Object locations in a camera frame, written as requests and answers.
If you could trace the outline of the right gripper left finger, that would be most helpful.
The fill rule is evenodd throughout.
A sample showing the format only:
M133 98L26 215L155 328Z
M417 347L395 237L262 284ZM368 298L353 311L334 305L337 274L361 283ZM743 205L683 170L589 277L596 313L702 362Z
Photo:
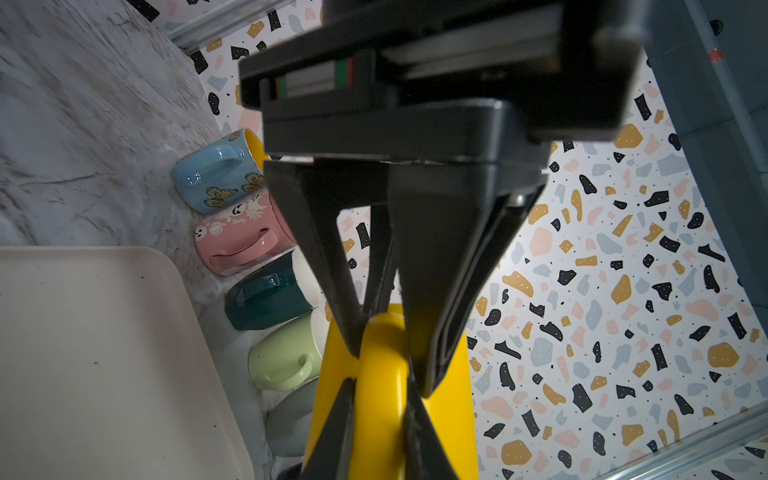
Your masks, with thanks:
M347 479L353 450L356 381L345 379L300 479Z

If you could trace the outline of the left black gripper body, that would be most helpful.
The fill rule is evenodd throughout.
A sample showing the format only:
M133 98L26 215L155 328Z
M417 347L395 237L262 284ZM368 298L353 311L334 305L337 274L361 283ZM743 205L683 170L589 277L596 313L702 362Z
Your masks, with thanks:
M325 23L240 61L269 173L389 165L541 168L612 141L647 1L330 1Z

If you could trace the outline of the dark green mug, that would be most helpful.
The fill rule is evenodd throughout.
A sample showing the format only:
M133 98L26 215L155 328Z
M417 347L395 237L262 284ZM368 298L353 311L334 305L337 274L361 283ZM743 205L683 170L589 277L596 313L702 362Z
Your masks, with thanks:
M224 312L238 331L265 330L311 312L320 285L300 248L249 274L225 295Z

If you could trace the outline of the grey mug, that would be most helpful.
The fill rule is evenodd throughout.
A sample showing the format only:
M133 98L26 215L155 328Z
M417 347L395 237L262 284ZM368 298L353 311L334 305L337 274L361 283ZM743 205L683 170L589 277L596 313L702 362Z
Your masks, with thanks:
M301 457L311 425L318 380L314 379L291 392L266 419L267 444L275 456Z

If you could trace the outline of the light blue yellow-inside mug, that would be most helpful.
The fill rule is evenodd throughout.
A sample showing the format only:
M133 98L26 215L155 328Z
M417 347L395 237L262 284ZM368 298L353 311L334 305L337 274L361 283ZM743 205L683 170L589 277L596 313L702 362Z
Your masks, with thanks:
M256 133L243 128L179 160L170 178L188 206L209 215L264 187L269 159Z

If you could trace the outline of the yellow mug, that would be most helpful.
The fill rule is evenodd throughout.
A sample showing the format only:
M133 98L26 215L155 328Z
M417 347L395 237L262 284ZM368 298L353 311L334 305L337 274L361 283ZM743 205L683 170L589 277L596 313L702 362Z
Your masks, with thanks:
M330 321L304 462L312 454L341 387L356 381L353 450L347 479L406 479L405 431L407 335L397 304L368 322L358 358ZM479 476L467 338L462 336L445 378L422 398L458 479Z

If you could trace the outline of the black mug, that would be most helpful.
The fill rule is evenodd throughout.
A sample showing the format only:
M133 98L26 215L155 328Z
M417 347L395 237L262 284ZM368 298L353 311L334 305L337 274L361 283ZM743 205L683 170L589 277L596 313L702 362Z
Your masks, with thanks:
M297 463L295 465L292 465L282 470L278 474L277 480L299 480L301 478L301 472L302 472L302 464Z

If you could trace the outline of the light green mug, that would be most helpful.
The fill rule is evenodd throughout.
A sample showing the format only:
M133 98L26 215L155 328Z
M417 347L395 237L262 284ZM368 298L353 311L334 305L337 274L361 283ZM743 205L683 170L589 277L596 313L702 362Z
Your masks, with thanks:
M289 392L320 374L330 322L322 308L293 319L255 345L248 373L261 390Z

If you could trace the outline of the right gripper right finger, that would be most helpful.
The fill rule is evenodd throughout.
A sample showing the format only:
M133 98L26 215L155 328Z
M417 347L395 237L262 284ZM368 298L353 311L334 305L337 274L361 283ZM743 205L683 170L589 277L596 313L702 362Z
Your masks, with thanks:
M458 480L412 377L407 380L403 425L405 478Z

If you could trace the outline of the pink patterned mug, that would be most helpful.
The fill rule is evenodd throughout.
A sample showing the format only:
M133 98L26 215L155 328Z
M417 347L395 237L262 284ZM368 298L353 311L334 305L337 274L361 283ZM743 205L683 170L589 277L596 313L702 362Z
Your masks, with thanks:
M202 263L221 277L268 262L297 246L267 189L204 219L192 238Z

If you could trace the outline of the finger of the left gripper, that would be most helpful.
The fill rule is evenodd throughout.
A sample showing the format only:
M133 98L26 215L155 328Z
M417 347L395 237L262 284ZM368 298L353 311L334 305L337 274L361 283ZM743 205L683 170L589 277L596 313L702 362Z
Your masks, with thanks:
M447 373L471 304L545 184L539 166L405 165L388 208L419 394Z
M396 272L387 206L389 166L339 159L268 161L265 177L330 304L349 353L358 358L368 321L388 309ZM360 302L337 217L343 210L365 206L371 211L369 273Z

